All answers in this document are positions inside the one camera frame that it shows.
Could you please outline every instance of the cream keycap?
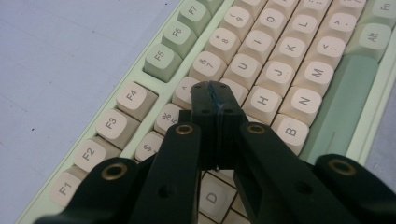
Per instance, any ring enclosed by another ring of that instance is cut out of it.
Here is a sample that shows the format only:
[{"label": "cream keycap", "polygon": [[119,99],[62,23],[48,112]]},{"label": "cream keycap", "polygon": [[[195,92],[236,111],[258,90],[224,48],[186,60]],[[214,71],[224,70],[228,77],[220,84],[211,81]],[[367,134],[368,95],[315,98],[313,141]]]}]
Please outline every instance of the cream keycap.
[{"label": "cream keycap", "polygon": [[282,37],[276,44],[270,59],[290,65],[294,71],[300,66],[306,53],[307,45],[294,37]]},{"label": "cream keycap", "polygon": [[294,14],[305,14],[316,18],[319,22],[326,14],[332,0],[302,0],[297,6]]},{"label": "cream keycap", "polygon": [[330,14],[324,19],[317,36],[330,35],[347,43],[355,30],[356,22],[356,17],[351,14],[342,12]]},{"label": "cream keycap", "polygon": [[322,62],[303,62],[292,86],[307,88],[324,96],[332,81],[334,70]]},{"label": "cream keycap", "polygon": [[309,133],[306,124],[286,115],[278,114],[271,128],[296,156],[300,154]]},{"label": "cream keycap", "polygon": [[52,182],[49,196],[60,206],[66,207],[87,174],[77,166],[63,171]]},{"label": "cream keycap", "polygon": [[254,119],[270,124],[281,102],[282,97],[274,91],[267,90],[260,86],[254,86],[242,106],[242,109],[247,115]]},{"label": "cream keycap", "polygon": [[256,85],[285,97],[290,83],[294,79],[294,75],[294,69],[290,65],[277,61],[269,61],[262,69]]},{"label": "cream keycap", "polygon": [[328,14],[332,15],[337,12],[349,13],[354,17],[358,18],[361,15],[366,0],[351,1],[351,0],[337,0],[332,1],[332,5],[329,7]]},{"label": "cream keycap", "polygon": [[200,211],[220,223],[231,206],[235,194],[236,189],[206,173],[201,181]]},{"label": "cream keycap", "polygon": [[313,16],[299,14],[291,17],[283,36],[292,36],[303,40],[308,46],[318,29],[318,19]]},{"label": "cream keycap", "polygon": [[108,109],[97,120],[96,131],[116,147],[124,149],[139,125],[139,121],[118,109]]},{"label": "cream keycap", "polygon": [[220,82],[230,87],[231,92],[233,93],[233,97],[235,97],[239,105],[242,105],[242,103],[244,103],[245,99],[248,96],[248,89],[228,78],[222,78]]},{"label": "cream keycap", "polygon": [[155,120],[154,130],[165,135],[168,128],[178,122],[178,112],[181,109],[181,107],[174,104],[165,105]]},{"label": "cream keycap", "polygon": [[193,77],[183,77],[178,83],[172,96],[172,103],[191,110],[191,87],[199,81]]},{"label": "cream keycap", "polygon": [[314,39],[305,56],[306,61],[319,61],[335,69],[343,56],[346,43],[337,37],[325,35]]},{"label": "cream keycap", "polygon": [[205,50],[216,54],[229,64],[240,46],[241,41],[233,32],[220,27],[210,36]]},{"label": "cream keycap", "polygon": [[161,143],[163,142],[163,136],[152,131],[146,134],[143,140],[140,142],[134,154],[138,161],[144,161],[148,157],[154,155],[160,150]]},{"label": "cream keycap", "polygon": [[285,29],[287,21],[288,18],[280,11],[273,8],[265,8],[251,29],[262,31],[274,40],[278,40]]},{"label": "cream keycap", "polygon": [[280,11],[287,20],[298,4],[298,0],[268,0],[264,8],[273,8]]},{"label": "cream keycap", "polygon": [[241,215],[235,213],[235,211],[230,210],[227,217],[222,222],[223,224],[250,224],[250,222]]},{"label": "cream keycap", "polygon": [[158,96],[135,82],[126,83],[117,95],[117,107],[142,121]]},{"label": "cream keycap", "polygon": [[233,210],[237,211],[238,213],[242,214],[243,216],[245,216],[245,217],[248,216],[245,206],[242,203],[241,196],[239,194],[236,194],[235,200],[233,200],[232,208],[233,208]]},{"label": "cream keycap", "polygon": [[297,119],[311,126],[320,108],[322,98],[317,92],[291,87],[279,109],[280,114]]},{"label": "cream keycap", "polygon": [[121,151],[103,138],[96,136],[85,140],[74,154],[74,164],[86,172],[102,161],[118,157]]},{"label": "cream keycap", "polygon": [[248,33],[238,53],[246,54],[261,64],[265,64],[275,45],[274,39],[268,34],[253,30]]},{"label": "cream keycap", "polygon": [[233,32],[242,42],[252,25],[253,18],[250,13],[241,7],[233,6],[225,13],[219,27]]},{"label": "cream keycap", "polygon": [[262,65],[254,58],[246,54],[236,54],[225,71],[224,77],[250,90],[261,70]]},{"label": "cream keycap", "polygon": [[219,56],[202,51],[195,58],[189,76],[200,81],[219,81],[226,68],[227,64]]},{"label": "cream keycap", "polygon": [[233,5],[244,8],[250,13],[255,21],[259,16],[260,12],[262,12],[262,8],[264,7],[266,0],[236,0]]}]

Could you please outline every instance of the keycap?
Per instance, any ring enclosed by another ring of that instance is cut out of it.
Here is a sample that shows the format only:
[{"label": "keycap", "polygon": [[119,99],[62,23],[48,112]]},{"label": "keycap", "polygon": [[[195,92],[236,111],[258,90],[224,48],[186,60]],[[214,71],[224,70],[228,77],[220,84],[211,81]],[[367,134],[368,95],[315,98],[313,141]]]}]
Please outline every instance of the keycap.
[{"label": "keycap", "polygon": [[144,71],[163,82],[169,82],[181,64],[181,58],[163,44],[148,51]]},{"label": "keycap", "polygon": [[236,54],[225,71],[224,77],[250,90],[261,70],[262,65],[254,58],[246,54]]},{"label": "keycap", "polygon": [[134,156],[138,161],[144,161],[160,150],[163,136],[152,131],[146,134],[136,149]]},{"label": "keycap", "polygon": [[209,218],[200,213],[198,215],[198,224],[216,224],[216,222],[210,220]]},{"label": "keycap", "polygon": [[308,53],[306,61],[319,61],[329,64],[335,69],[346,48],[346,43],[337,37],[323,36],[314,39]]},{"label": "keycap", "polygon": [[252,30],[262,31],[274,40],[278,40],[286,26],[288,18],[280,11],[273,8],[265,8],[259,18],[253,24]]},{"label": "keycap", "polygon": [[244,8],[255,21],[262,12],[262,8],[266,2],[266,0],[236,0],[233,5]]},{"label": "keycap", "polygon": [[318,29],[318,19],[305,15],[294,15],[290,19],[290,23],[286,27],[283,36],[293,36],[303,40],[306,45],[309,45]]},{"label": "keycap", "polygon": [[268,0],[265,8],[269,7],[278,10],[289,19],[297,3],[298,0]]},{"label": "keycap", "polygon": [[117,109],[108,109],[96,123],[96,131],[116,147],[124,149],[139,124]]},{"label": "keycap", "polygon": [[85,176],[87,176],[87,173],[77,166],[70,167],[56,177],[52,183],[49,196],[60,206],[66,207]]},{"label": "keycap", "polygon": [[291,87],[279,109],[279,113],[310,126],[318,113],[321,102],[322,98],[317,92],[305,88]]},{"label": "keycap", "polygon": [[178,122],[178,111],[181,109],[174,104],[165,105],[155,120],[154,130],[165,135],[168,128]]},{"label": "keycap", "polygon": [[226,68],[227,64],[220,57],[209,51],[202,51],[195,58],[189,76],[200,81],[219,81]]},{"label": "keycap", "polygon": [[230,210],[227,217],[223,221],[224,224],[249,224],[250,222],[241,215],[235,213],[235,211]]},{"label": "keycap", "polygon": [[236,194],[235,200],[233,200],[233,205],[232,205],[233,210],[237,211],[238,213],[242,214],[243,216],[247,217],[247,211],[245,209],[244,204],[242,203],[241,196],[239,193]]},{"label": "keycap", "polygon": [[310,127],[310,137],[299,156],[302,160],[313,164],[319,155],[346,154],[377,69],[372,58],[343,57],[323,98],[322,112]]},{"label": "keycap", "polygon": [[252,25],[253,18],[248,11],[241,7],[233,6],[225,13],[219,27],[233,32],[238,36],[239,41],[242,42]]},{"label": "keycap", "polygon": [[126,114],[140,121],[147,115],[158,96],[152,91],[128,82],[122,87],[117,95],[117,107]]},{"label": "keycap", "polygon": [[336,12],[344,12],[353,15],[358,18],[361,15],[366,4],[366,0],[350,1],[350,0],[337,0],[332,1],[332,5],[329,7],[329,14]]},{"label": "keycap", "polygon": [[219,7],[221,6],[222,1],[218,0],[197,0],[198,2],[202,3],[206,7],[206,9],[210,12],[210,15],[215,15],[218,11]]},{"label": "keycap", "polygon": [[247,115],[269,125],[279,109],[282,97],[263,87],[254,86],[251,89],[242,109]]},{"label": "keycap", "polygon": [[191,110],[191,87],[199,81],[193,77],[183,77],[178,83],[172,97],[172,103]]},{"label": "keycap", "polygon": [[292,86],[315,91],[323,97],[332,81],[333,73],[334,70],[327,63],[306,61],[301,65]]},{"label": "keycap", "polygon": [[107,159],[118,157],[121,151],[101,137],[85,140],[74,154],[74,163],[86,172]]},{"label": "keycap", "polygon": [[277,61],[268,61],[262,69],[256,85],[285,97],[294,76],[295,71],[290,65]]},{"label": "keycap", "polygon": [[259,63],[265,64],[274,45],[275,41],[271,36],[264,32],[253,30],[247,35],[238,53],[244,53]]},{"label": "keycap", "polygon": [[388,45],[391,30],[387,25],[368,23],[356,28],[345,54],[358,54],[374,58],[379,62]]},{"label": "keycap", "polygon": [[303,40],[294,37],[281,37],[269,60],[279,61],[297,70],[305,56],[307,45]]},{"label": "keycap", "polygon": [[240,46],[241,41],[233,32],[220,27],[210,36],[205,50],[216,54],[229,64]]},{"label": "keycap", "polygon": [[225,77],[222,78],[219,82],[224,83],[230,87],[231,92],[233,93],[233,97],[235,97],[239,105],[242,105],[242,103],[244,103],[245,99],[248,96],[248,89]]},{"label": "keycap", "polygon": [[180,10],[177,20],[186,24],[199,36],[211,18],[212,16],[203,4],[197,1],[189,1]]},{"label": "keycap", "polygon": [[355,30],[356,22],[356,17],[348,13],[330,14],[324,19],[317,36],[330,35],[347,43]]},{"label": "keycap", "polygon": [[329,7],[331,0],[302,0],[294,11],[294,14],[305,14],[321,21]]},{"label": "keycap", "polygon": [[220,223],[233,201],[236,190],[206,173],[201,182],[200,211]]},{"label": "keycap", "polygon": [[380,23],[392,28],[396,22],[396,2],[393,0],[367,1],[359,24]]},{"label": "keycap", "polygon": [[309,127],[306,124],[289,116],[278,114],[271,128],[296,156],[300,154],[309,132]]},{"label": "keycap", "polygon": [[197,36],[190,27],[180,21],[173,21],[167,25],[161,42],[184,59],[195,44],[196,39]]}]

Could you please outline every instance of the screw hole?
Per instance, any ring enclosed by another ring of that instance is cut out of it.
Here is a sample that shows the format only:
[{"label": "screw hole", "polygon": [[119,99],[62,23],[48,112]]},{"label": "screw hole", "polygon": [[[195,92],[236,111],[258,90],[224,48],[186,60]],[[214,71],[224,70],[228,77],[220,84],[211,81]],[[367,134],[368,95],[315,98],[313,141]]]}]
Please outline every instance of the screw hole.
[{"label": "screw hole", "polygon": [[356,169],[347,161],[342,161],[338,159],[332,159],[329,161],[329,166],[332,168],[336,173],[340,175],[355,175]]},{"label": "screw hole", "polygon": [[116,180],[125,175],[127,170],[128,168],[124,163],[110,164],[102,171],[102,178],[105,180]]}]

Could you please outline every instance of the green keycap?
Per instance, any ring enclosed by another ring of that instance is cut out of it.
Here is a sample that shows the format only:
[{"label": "green keycap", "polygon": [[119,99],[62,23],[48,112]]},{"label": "green keycap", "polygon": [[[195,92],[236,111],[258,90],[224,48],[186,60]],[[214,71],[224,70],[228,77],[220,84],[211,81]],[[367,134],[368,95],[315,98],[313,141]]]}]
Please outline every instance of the green keycap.
[{"label": "green keycap", "polygon": [[197,1],[190,1],[180,10],[177,20],[189,26],[199,36],[211,18],[204,5]]},{"label": "green keycap", "polygon": [[163,44],[151,47],[146,55],[144,71],[168,82],[181,64],[181,58]]},{"label": "green keycap", "polygon": [[300,159],[314,164],[324,154],[346,155],[377,69],[378,63],[372,58],[343,57],[310,128]]},{"label": "green keycap", "polygon": [[197,36],[187,25],[180,21],[173,21],[163,32],[162,43],[184,59],[196,39]]}]

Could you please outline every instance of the mechanical keyboard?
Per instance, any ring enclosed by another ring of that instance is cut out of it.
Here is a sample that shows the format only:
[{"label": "mechanical keyboard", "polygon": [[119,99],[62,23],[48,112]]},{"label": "mechanical keyboard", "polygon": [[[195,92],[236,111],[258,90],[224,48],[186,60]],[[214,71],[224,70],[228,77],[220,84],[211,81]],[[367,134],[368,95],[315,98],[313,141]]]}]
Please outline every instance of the mechanical keyboard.
[{"label": "mechanical keyboard", "polygon": [[[310,163],[364,163],[396,78],[394,0],[180,1],[19,223],[60,212],[100,161],[158,151],[191,86],[229,85],[252,121]],[[248,223],[233,171],[202,177],[199,223]]]}]

